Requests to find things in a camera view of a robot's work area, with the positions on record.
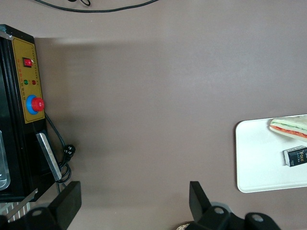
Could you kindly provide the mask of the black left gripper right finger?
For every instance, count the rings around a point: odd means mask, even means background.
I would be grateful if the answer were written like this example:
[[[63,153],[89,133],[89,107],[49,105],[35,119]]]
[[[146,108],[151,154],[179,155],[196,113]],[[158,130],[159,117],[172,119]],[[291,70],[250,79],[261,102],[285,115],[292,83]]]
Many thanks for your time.
[[[189,183],[190,230],[239,230],[240,218],[221,202],[210,202],[198,181]]]

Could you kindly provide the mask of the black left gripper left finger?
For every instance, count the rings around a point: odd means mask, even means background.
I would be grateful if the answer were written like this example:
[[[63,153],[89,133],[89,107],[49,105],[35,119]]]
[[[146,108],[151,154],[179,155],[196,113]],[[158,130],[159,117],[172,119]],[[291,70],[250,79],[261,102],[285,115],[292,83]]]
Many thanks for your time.
[[[47,207],[31,210],[25,217],[25,228],[27,230],[66,230],[81,205],[81,182],[72,181]]]

